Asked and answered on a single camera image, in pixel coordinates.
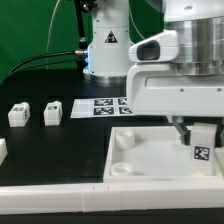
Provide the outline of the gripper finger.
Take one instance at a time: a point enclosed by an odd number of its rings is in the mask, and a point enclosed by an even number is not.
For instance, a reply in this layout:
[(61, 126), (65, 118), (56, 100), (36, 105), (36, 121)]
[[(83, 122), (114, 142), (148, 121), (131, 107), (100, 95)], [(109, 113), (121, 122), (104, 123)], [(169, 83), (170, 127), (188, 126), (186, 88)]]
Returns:
[(224, 147), (224, 117), (218, 122), (216, 147)]
[(172, 124), (180, 134), (181, 143), (183, 145), (190, 145), (190, 130), (187, 128), (184, 118), (181, 116), (173, 116)]

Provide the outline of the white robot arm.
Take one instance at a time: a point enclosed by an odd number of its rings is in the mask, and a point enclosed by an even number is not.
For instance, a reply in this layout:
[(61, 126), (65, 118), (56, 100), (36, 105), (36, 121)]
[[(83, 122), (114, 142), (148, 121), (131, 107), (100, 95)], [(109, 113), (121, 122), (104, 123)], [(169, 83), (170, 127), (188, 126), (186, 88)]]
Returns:
[(145, 0), (164, 15), (163, 30), (138, 43), (129, 37), (129, 0), (82, 0), (93, 40), (84, 77), (125, 82), (136, 115), (167, 116), (184, 144), (186, 117), (217, 117), (224, 146), (224, 0)]

